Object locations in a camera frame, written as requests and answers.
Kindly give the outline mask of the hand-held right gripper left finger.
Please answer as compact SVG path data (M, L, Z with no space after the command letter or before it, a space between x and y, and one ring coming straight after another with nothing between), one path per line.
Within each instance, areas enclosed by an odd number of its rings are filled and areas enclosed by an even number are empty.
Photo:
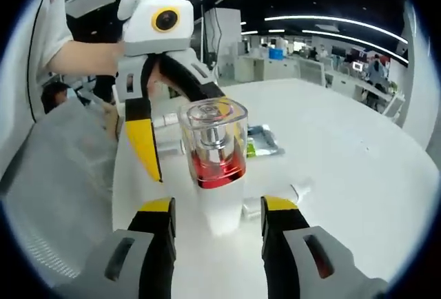
M54 288L59 298L171 298L175 199L151 200L127 229L92 250L80 274Z

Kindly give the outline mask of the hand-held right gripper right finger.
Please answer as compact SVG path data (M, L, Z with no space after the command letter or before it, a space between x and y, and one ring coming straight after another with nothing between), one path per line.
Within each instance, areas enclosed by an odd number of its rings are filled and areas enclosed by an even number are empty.
M355 266L352 252L310 226L290 200L263 196L262 259L269 298L384 298L388 284Z

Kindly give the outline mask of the person's left hand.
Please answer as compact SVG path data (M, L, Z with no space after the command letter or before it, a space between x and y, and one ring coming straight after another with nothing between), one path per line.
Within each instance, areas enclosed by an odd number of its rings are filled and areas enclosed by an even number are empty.
M156 63L147 80L147 91L149 95L154 95L159 85L166 85L172 87L173 83L161 73L159 64Z

